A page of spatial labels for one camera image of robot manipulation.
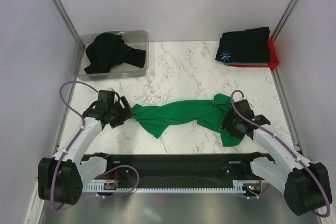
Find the green t shirt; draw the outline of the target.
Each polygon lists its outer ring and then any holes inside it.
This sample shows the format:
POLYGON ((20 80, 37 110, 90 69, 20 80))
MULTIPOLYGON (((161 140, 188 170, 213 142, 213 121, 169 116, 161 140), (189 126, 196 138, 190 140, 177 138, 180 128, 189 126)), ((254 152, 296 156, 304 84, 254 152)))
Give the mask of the green t shirt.
POLYGON ((196 121, 198 125, 219 133, 224 147, 237 146, 244 138, 221 129, 232 109, 230 97, 220 93, 211 100, 183 100, 163 106, 136 104, 132 107, 134 119, 155 138, 159 138, 171 125, 196 121))

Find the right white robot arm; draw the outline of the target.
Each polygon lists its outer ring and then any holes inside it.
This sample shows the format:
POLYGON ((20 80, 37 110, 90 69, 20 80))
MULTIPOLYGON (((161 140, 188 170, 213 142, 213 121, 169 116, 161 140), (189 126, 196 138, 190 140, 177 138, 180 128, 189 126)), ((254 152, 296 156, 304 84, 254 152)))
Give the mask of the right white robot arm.
POLYGON ((297 216, 314 212, 321 218, 331 213, 332 194, 327 168, 313 163, 295 151, 274 133, 274 128, 263 115, 247 113, 245 121, 240 114, 229 109, 221 129, 231 136, 251 137, 270 155, 254 152, 241 160, 240 172, 248 179, 265 179, 284 196, 290 210, 297 216))

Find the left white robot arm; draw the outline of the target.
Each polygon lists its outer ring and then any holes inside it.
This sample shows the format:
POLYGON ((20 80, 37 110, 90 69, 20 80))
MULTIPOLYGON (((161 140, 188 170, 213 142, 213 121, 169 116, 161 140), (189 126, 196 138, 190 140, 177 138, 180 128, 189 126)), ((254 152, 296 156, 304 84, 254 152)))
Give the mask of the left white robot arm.
POLYGON ((118 127, 134 116, 126 97, 115 98, 114 92, 102 92, 83 114, 81 122, 65 146, 53 157, 38 164, 38 196, 51 205, 74 205, 83 188, 92 180, 111 178, 115 165, 109 154, 86 151, 105 126, 118 127))

